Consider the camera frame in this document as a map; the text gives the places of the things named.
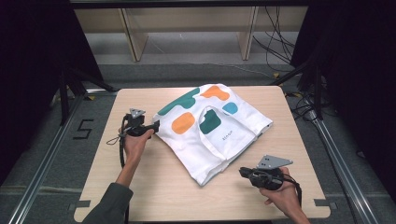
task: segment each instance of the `white bag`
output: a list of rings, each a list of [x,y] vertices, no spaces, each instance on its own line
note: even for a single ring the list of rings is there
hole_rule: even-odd
[[[160,110],[157,135],[200,186],[223,171],[272,121],[222,84],[207,84]]]

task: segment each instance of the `orange spot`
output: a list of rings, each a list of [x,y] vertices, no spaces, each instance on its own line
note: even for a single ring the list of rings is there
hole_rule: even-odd
[[[172,130],[175,133],[183,134],[195,123],[195,118],[192,113],[187,112],[172,122]]]
[[[228,92],[222,91],[218,86],[210,87],[206,92],[202,93],[201,95],[206,98],[216,96],[222,101],[226,101],[230,97],[230,94]]]

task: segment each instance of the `light wood tabletop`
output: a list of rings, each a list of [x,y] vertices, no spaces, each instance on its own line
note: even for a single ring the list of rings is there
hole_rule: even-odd
[[[206,221],[263,220],[286,218],[274,205],[265,205],[265,197],[239,174],[240,167],[254,168],[264,155],[293,161],[291,176],[303,190],[303,210],[308,217],[328,217],[328,206],[316,206],[325,200],[303,140],[279,87],[230,87],[253,105],[273,126],[247,148],[222,173],[200,187],[191,178],[173,150],[158,136],[148,140],[141,162],[130,186],[130,221]],[[146,125],[160,109],[193,88],[125,89],[118,92],[102,139],[87,177],[80,200],[89,207],[78,207],[80,222],[100,202],[108,185],[120,173],[119,144],[106,142],[118,134],[129,108],[146,112]]]

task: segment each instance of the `sleeve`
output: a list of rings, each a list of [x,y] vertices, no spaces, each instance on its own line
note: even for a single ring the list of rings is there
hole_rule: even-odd
[[[125,210],[134,193],[123,185],[111,183],[102,200],[84,218],[82,223],[123,223]]]

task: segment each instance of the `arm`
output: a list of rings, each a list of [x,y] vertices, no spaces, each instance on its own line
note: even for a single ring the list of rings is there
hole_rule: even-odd
[[[154,134],[146,131],[139,137],[125,136],[126,162],[115,183],[107,188],[101,202],[84,218],[82,223],[123,223],[124,213],[134,195],[129,189],[140,162],[147,140]]]
[[[289,169],[286,167],[280,168],[283,174],[289,175]],[[260,189],[260,193],[267,197],[265,204],[274,203],[276,207],[281,210],[287,217],[293,220],[296,224],[310,223],[301,208],[295,187],[292,183],[284,181],[282,187],[278,190]]]

